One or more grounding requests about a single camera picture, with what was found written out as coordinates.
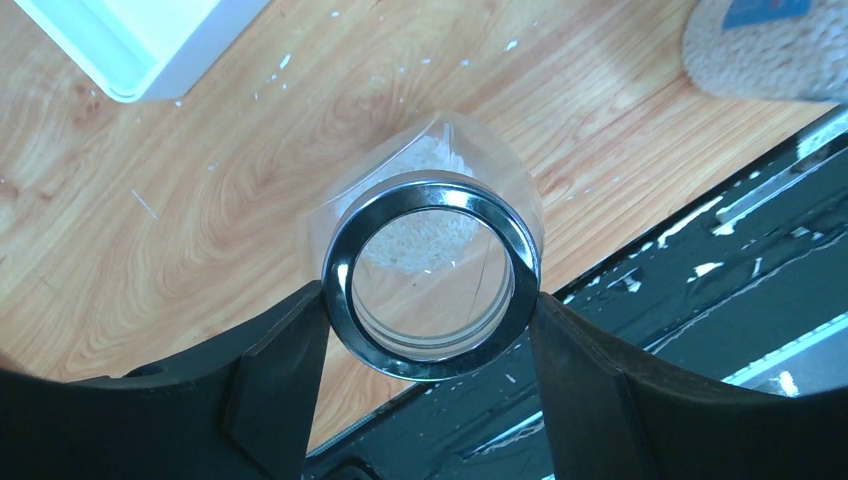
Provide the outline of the white divided tray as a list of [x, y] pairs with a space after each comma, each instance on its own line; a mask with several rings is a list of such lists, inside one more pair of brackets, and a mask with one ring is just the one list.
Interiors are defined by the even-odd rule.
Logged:
[[266, 0], [21, 1], [19, 7], [110, 98], [184, 96]]

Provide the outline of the round glass jar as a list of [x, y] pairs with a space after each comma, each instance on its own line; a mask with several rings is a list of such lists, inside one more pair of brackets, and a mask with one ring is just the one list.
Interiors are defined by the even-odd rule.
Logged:
[[534, 180], [505, 140], [456, 112], [359, 157], [298, 233], [337, 338], [395, 378], [441, 381], [492, 362], [525, 330], [541, 287]]

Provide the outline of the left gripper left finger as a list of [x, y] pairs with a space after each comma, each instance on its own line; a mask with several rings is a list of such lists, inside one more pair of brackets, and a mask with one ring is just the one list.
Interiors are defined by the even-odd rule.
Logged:
[[310, 282], [119, 377], [1, 373], [5, 479], [298, 479], [328, 342]]

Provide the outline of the silver lid peppercorn bottle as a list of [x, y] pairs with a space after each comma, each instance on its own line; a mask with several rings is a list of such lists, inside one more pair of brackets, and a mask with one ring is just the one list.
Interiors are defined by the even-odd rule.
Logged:
[[684, 71], [718, 97], [844, 104], [844, 1], [700, 1], [681, 41]]

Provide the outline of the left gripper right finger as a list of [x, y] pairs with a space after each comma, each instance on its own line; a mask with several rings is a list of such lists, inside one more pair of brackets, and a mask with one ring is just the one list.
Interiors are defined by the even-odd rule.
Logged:
[[529, 323], [558, 479], [843, 479], [847, 391], [788, 398], [714, 380], [549, 294]]

